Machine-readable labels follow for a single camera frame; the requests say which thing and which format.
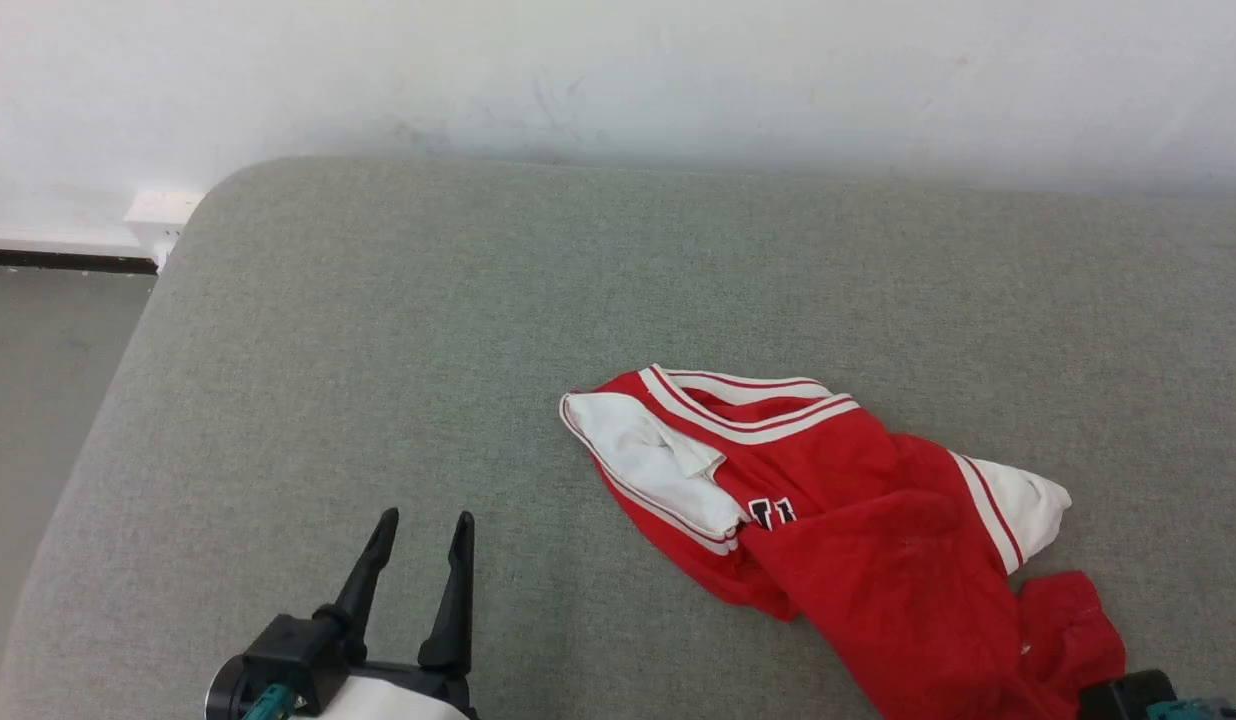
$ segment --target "gray cushion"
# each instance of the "gray cushion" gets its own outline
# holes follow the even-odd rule
[[[489,718],[873,716],[810,625],[674,569],[560,425],[651,361],[819,378],[1057,479],[1022,576],[1088,571],[1132,666],[1236,701],[1236,204],[302,159],[218,186],[157,283],[1,718],[198,716],[389,505],[371,653],[412,659],[472,510]]]

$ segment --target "white sleeve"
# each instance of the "white sleeve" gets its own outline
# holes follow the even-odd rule
[[[1065,488],[999,462],[954,456],[983,524],[1001,552],[1006,573],[1014,573],[1058,537],[1062,511],[1072,506]]]

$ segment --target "jersey number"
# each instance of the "jersey number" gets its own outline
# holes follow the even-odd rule
[[[782,525],[796,521],[796,511],[792,510],[791,500],[786,496],[779,501],[769,501],[768,496],[761,496],[759,500],[751,500],[747,504],[747,510],[751,511],[751,517],[765,530],[772,530],[775,508],[777,508],[777,520]]]

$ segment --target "red and white jersey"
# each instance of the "red and white jersey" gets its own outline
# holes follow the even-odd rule
[[[1124,671],[1084,576],[1031,582],[1035,617],[1007,588],[1072,503],[1039,475],[890,433],[810,378],[649,366],[560,416],[679,568],[805,614],[887,720],[1074,716],[1079,687]]]

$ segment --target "red stripe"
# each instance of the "red stripe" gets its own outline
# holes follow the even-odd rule
[[[637,488],[629,487],[627,483],[623,483],[618,478],[614,478],[613,475],[609,474],[609,471],[607,471],[604,468],[604,461],[599,458],[599,452],[596,452],[596,446],[591,445],[591,438],[587,437],[586,433],[583,433],[582,430],[577,427],[577,425],[574,425],[572,420],[569,420],[569,414],[567,412],[560,412],[560,419],[562,419],[564,424],[567,424],[569,429],[571,429],[574,431],[574,436],[577,436],[577,438],[581,438],[581,441],[587,446],[587,452],[590,452],[590,454],[591,454],[591,461],[596,463],[596,469],[599,471],[599,474],[601,474],[601,477],[604,478],[606,483],[609,483],[609,484],[620,483],[624,488],[627,488],[628,492],[632,493],[632,495],[637,495],[637,496],[644,498],[644,500],[646,503],[650,503],[650,505],[654,505],[655,508],[659,508],[658,503],[655,503],[654,500],[650,500],[649,496],[645,496],[645,493],[639,492]],[[644,510],[645,513],[649,513],[650,515],[653,515],[653,513],[650,513],[649,509],[641,508],[640,503],[633,501],[629,496],[624,496],[624,498],[628,501],[630,501],[632,505],[635,505],[635,506],[640,508],[641,510]],[[671,517],[672,520],[676,520],[676,524],[677,524],[679,529],[681,529],[681,532],[695,534],[695,536],[705,538],[706,542],[709,542],[709,543],[722,543],[723,546],[728,546],[729,541],[737,535],[737,527],[733,527],[733,529],[729,529],[729,532],[726,534],[724,538],[714,538],[714,537],[708,536],[707,534],[700,532],[697,529],[691,529],[690,525],[687,525],[685,522],[685,520],[681,520],[681,519],[679,519],[676,516],[675,511],[665,509],[665,508],[662,510],[665,513],[667,513],[669,517]]]
[[[993,504],[993,511],[996,513],[996,520],[999,520],[999,522],[1001,524],[1001,529],[1005,529],[1005,534],[1010,538],[1010,543],[1014,546],[1014,555],[1018,559],[1018,568],[1021,568],[1021,566],[1022,566],[1022,551],[1018,550],[1017,541],[1016,541],[1016,538],[1014,538],[1014,530],[1010,529],[1010,524],[1007,524],[1005,521],[1005,516],[1001,515],[1001,509],[999,509],[999,505],[996,505],[996,496],[993,495],[993,488],[988,484],[988,478],[983,477],[983,471],[978,469],[978,466],[974,464],[973,459],[969,459],[969,457],[965,457],[965,462],[969,462],[970,468],[974,469],[974,474],[978,475],[978,482],[983,483],[983,492],[985,492],[988,494],[988,500]]]
[[[728,387],[750,387],[750,388],[759,388],[759,389],[768,389],[768,388],[774,388],[774,387],[823,387],[823,383],[818,383],[818,382],[774,382],[774,383],[734,382],[734,379],[732,379],[732,378],[722,378],[721,375],[714,375],[714,374],[711,374],[711,373],[676,372],[676,373],[667,373],[667,374],[677,377],[677,378],[706,378],[706,379],[709,379],[709,382],[724,383]]]
[[[748,427],[742,427],[742,425],[738,425],[738,424],[732,424],[728,420],[719,419],[716,415],[707,414],[707,412],[700,410],[700,408],[686,403],[676,393],[676,390],[679,388],[672,388],[672,384],[667,383],[667,379],[662,378],[662,373],[659,373],[659,372],[655,370],[654,372],[654,377],[658,378],[659,383],[662,383],[664,388],[667,388],[667,391],[670,393],[670,395],[672,395],[672,398],[676,398],[676,400],[679,401],[679,404],[688,408],[690,410],[692,410],[697,415],[713,421],[713,424],[724,425],[724,427],[728,427],[728,429],[732,429],[732,430],[738,430],[738,432],[743,432],[743,433],[759,433],[760,430],[780,429],[780,427],[782,427],[782,425],[796,424],[800,420],[805,420],[806,417],[810,417],[810,415],[819,414],[823,410],[827,410],[829,408],[836,408],[837,405],[854,401],[854,398],[852,398],[852,396],[843,396],[843,398],[839,398],[839,400],[837,400],[836,403],[831,403],[831,404],[827,404],[827,405],[815,405],[810,410],[806,410],[805,412],[802,412],[802,414],[800,414],[800,415],[797,415],[795,417],[787,417],[787,419],[784,419],[784,420],[775,420],[775,421],[772,421],[772,424],[756,425],[754,429],[748,429]],[[823,403],[827,403],[827,400],[819,400],[819,404],[823,404]]]

